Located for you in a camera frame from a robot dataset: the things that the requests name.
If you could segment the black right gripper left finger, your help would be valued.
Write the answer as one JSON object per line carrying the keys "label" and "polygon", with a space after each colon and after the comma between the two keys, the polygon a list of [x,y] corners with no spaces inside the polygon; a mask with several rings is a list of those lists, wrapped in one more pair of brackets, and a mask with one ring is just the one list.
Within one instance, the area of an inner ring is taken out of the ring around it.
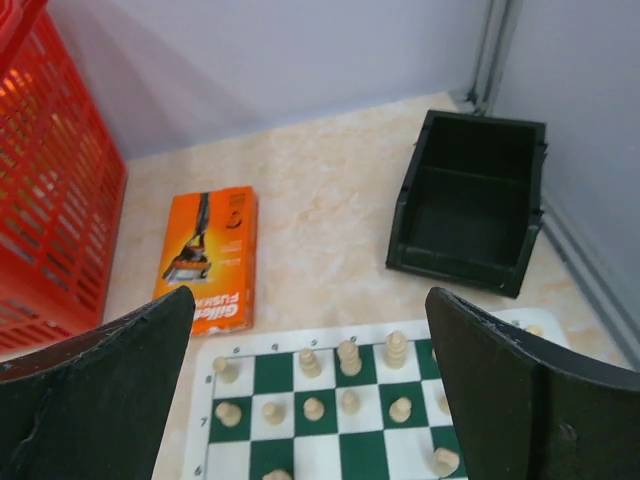
{"label": "black right gripper left finger", "polygon": [[181,286],[1,364],[4,479],[148,479],[195,311]]}

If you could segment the green white chess mat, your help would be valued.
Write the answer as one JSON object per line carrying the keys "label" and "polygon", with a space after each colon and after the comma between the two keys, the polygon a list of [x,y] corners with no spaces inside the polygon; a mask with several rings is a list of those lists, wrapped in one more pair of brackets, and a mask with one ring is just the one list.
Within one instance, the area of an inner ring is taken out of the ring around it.
{"label": "green white chess mat", "polygon": [[[405,365],[385,363],[387,336],[400,330],[408,340]],[[355,377],[339,367],[337,348],[345,340],[359,347],[362,369]],[[303,375],[299,352],[313,350],[322,366],[316,378]],[[225,356],[240,367],[238,379],[224,384],[212,362]],[[345,389],[354,390],[359,411],[341,408]],[[324,416],[303,415],[309,397],[321,400]],[[400,397],[412,402],[404,423],[389,417]],[[216,406],[237,404],[242,418],[233,428],[215,417]],[[269,425],[262,416],[268,401],[285,408],[284,421]],[[459,468],[438,477],[431,456],[438,447],[460,455]],[[294,479],[463,479],[462,451],[444,398],[425,320],[295,330],[207,341],[200,349],[181,475],[185,479],[261,479],[275,469]]]}

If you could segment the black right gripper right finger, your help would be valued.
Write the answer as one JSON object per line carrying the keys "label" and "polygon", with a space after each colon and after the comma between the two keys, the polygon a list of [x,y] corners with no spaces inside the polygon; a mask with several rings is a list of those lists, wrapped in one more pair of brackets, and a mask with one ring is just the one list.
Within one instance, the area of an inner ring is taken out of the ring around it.
{"label": "black right gripper right finger", "polygon": [[639,375],[517,328],[449,290],[425,310],[471,479],[636,479]]}

